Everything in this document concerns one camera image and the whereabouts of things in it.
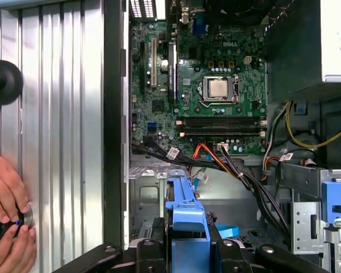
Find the hand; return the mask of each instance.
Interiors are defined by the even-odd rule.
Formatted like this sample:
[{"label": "hand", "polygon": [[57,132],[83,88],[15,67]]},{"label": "hand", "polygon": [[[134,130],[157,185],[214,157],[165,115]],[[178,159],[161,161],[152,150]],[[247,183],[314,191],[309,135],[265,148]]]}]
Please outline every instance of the hand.
[{"label": "hand", "polygon": [[22,180],[14,169],[0,157],[0,222],[17,221],[18,211],[29,211],[28,197]]},{"label": "hand", "polygon": [[28,273],[35,264],[35,229],[22,226],[13,243],[17,229],[11,226],[0,240],[0,273]]}]

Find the blue plastic bracket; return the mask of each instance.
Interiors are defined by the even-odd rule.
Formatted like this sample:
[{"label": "blue plastic bracket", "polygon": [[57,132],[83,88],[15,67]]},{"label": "blue plastic bracket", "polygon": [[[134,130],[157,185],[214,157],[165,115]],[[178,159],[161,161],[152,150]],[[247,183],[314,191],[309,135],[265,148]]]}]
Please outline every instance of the blue plastic bracket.
[{"label": "blue plastic bracket", "polygon": [[165,203],[173,210],[173,230],[204,232],[205,238],[172,239],[172,273],[209,273],[211,238],[206,213],[202,203],[194,195],[189,179],[174,177],[174,201]]},{"label": "blue plastic bracket", "polygon": [[322,183],[322,220],[333,224],[341,218],[341,182]]}]

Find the corrugated metal panel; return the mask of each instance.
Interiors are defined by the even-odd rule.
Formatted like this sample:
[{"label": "corrugated metal panel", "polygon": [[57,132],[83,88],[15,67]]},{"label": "corrugated metal panel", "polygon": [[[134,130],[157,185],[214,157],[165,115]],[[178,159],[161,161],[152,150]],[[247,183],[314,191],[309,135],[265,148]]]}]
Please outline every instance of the corrugated metal panel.
[{"label": "corrugated metal panel", "polygon": [[0,109],[0,154],[32,200],[32,272],[52,272],[103,242],[102,0],[0,10],[0,59],[24,76]]}]

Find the blue sata port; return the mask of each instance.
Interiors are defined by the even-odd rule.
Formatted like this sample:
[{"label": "blue sata port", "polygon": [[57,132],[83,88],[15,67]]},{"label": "blue sata port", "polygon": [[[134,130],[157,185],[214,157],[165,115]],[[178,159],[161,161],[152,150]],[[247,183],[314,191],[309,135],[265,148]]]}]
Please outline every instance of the blue sata port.
[{"label": "blue sata port", "polygon": [[148,122],[147,129],[148,131],[156,131],[158,128],[158,124],[156,122]]}]

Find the ram slot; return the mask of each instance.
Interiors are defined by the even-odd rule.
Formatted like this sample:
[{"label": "ram slot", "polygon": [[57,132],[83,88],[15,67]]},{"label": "ram slot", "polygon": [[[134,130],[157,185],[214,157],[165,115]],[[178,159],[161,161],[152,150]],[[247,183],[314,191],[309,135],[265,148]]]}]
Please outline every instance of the ram slot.
[{"label": "ram slot", "polygon": [[152,55],[152,69],[151,69],[151,87],[157,87],[157,38],[152,38],[151,41],[151,55]]},{"label": "ram slot", "polygon": [[180,132],[180,137],[202,137],[202,136],[244,136],[259,137],[260,130],[257,127],[250,128],[184,128]]},{"label": "ram slot", "polygon": [[140,52],[139,52],[139,84],[140,92],[144,94],[145,92],[145,42],[140,42]]},{"label": "ram slot", "polygon": [[185,127],[248,126],[258,125],[259,117],[182,117],[178,125]]},{"label": "ram slot", "polygon": [[177,47],[169,43],[168,50],[168,101],[175,105],[177,101]]}]

